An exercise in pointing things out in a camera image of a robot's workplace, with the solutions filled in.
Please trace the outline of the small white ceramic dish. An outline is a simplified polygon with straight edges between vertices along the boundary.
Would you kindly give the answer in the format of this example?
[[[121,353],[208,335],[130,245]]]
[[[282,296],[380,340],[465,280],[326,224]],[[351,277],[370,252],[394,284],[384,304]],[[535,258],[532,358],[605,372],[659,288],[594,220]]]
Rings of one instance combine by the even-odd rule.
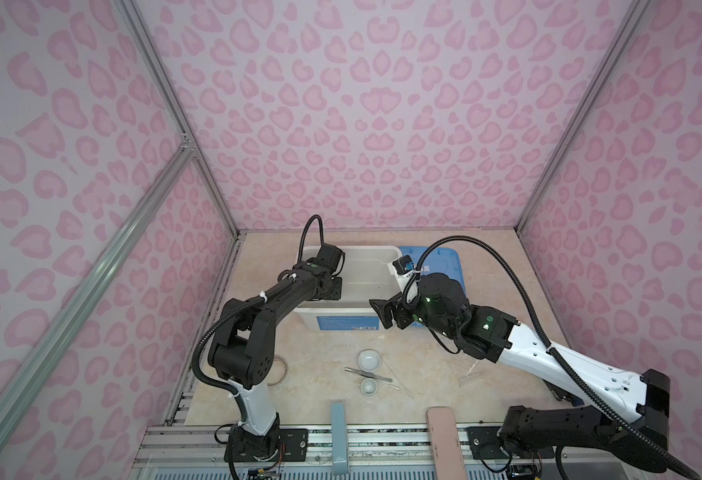
[[[360,383],[360,390],[365,396],[374,396],[379,390],[378,382],[372,378],[365,378]]]

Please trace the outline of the metal tweezers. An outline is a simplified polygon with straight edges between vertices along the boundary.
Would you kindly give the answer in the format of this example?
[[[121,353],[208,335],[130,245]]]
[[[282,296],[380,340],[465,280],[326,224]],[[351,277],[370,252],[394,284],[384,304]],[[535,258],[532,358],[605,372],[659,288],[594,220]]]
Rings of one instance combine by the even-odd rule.
[[[351,368],[351,367],[344,367],[344,371],[348,373],[352,373],[354,375],[358,375],[360,377],[366,378],[366,379],[372,379],[375,381],[379,382],[385,382],[385,383],[393,383],[393,379],[389,377],[385,377],[382,375],[378,375],[373,372],[365,371],[362,369],[356,369],[356,368]]]

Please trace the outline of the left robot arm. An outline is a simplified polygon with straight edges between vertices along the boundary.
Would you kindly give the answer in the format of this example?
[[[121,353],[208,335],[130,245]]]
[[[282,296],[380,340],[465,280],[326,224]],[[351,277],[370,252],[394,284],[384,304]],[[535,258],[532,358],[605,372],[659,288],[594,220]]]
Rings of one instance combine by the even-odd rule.
[[[276,461],[280,419],[266,384],[275,359],[279,323],[301,303],[340,298],[341,258],[312,257],[280,274],[277,283],[247,300],[229,300],[221,316],[202,334],[191,360],[202,384],[227,391],[240,420],[230,427],[224,459],[238,462]]]

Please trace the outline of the light blue clamp bar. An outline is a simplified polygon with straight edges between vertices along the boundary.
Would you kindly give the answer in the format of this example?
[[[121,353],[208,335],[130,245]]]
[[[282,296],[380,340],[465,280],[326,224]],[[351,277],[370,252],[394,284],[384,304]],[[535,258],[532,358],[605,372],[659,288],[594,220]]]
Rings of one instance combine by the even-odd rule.
[[[342,402],[334,402],[331,405],[330,421],[332,474],[346,476],[349,474],[348,426],[345,406]]]

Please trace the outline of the pink clamp bar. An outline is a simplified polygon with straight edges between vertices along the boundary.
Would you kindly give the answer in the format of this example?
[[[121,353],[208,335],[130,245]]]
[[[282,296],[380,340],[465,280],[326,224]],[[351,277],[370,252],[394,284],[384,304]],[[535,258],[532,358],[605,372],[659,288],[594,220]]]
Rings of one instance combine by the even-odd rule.
[[[430,407],[426,413],[431,452],[438,480],[467,480],[468,474],[454,412]]]

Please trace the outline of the aluminium mounting rail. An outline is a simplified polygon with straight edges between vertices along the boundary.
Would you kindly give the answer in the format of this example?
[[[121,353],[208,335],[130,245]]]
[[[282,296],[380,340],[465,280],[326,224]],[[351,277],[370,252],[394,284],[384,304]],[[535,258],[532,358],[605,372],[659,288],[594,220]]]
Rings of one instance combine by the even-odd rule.
[[[485,451],[476,460],[480,444],[475,424],[461,424],[458,435],[466,475],[470,479],[526,479],[539,467],[545,479],[567,475],[571,479],[634,479],[636,473],[620,461],[599,451],[568,448],[557,461],[551,451],[534,460],[514,459]],[[224,459],[227,426],[152,427],[145,434],[133,466],[131,479],[231,479],[246,478],[254,463],[230,467]],[[335,436],[328,425],[305,425],[297,446],[286,459],[271,461],[270,479],[335,479],[331,444]],[[430,436],[423,424],[350,425],[346,434],[349,479],[434,479]]]

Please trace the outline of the clear tape roll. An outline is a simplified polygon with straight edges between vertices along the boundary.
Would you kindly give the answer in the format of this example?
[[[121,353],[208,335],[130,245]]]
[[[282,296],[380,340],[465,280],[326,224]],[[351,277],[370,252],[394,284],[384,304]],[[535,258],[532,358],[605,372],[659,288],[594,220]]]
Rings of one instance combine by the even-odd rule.
[[[289,365],[280,355],[275,355],[271,369],[266,377],[266,384],[269,387],[280,386],[289,374]]]

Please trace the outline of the white plastic bin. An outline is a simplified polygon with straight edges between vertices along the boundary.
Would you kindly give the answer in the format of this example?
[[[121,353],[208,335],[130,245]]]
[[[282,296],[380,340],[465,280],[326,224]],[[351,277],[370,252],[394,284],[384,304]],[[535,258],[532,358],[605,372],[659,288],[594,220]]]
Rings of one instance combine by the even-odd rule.
[[[396,246],[341,246],[345,263],[339,300],[307,301],[294,313],[312,331],[377,331],[381,322],[370,299],[388,300],[400,292],[389,265],[402,256]]]

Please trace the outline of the blue plastic lid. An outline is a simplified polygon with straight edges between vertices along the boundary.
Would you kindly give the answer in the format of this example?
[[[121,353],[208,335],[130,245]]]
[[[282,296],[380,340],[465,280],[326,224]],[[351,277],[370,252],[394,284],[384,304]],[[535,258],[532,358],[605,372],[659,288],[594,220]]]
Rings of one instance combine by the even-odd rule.
[[[426,253],[426,247],[403,247],[415,270],[400,286],[405,306],[421,318],[423,327],[450,336],[464,320],[469,308],[458,253],[438,247]]]

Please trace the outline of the glass stirring rod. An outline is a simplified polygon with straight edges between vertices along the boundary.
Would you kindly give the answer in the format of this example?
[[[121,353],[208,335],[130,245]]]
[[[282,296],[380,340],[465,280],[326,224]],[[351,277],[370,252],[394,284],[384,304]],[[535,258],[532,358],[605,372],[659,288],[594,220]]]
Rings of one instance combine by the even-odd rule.
[[[404,383],[402,378],[398,375],[398,373],[390,365],[390,363],[386,360],[385,357],[381,358],[381,362],[382,365],[385,367],[386,371],[390,374],[391,378],[393,379],[393,385],[404,395],[406,395],[409,399],[414,399],[415,396],[412,390]]]

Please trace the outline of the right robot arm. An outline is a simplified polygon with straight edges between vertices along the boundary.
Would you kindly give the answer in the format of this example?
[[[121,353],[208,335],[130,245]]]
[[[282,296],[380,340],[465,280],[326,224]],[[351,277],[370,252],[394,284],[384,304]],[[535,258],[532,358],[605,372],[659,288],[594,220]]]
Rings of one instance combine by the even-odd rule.
[[[621,370],[557,343],[546,346],[514,316],[471,303],[461,285],[441,273],[422,277],[416,294],[369,304],[387,329],[420,325],[453,341],[460,353],[532,374],[582,400],[580,407],[555,410],[510,407],[497,435],[512,451],[590,448],[640,470],[670,469],[664,373]]]

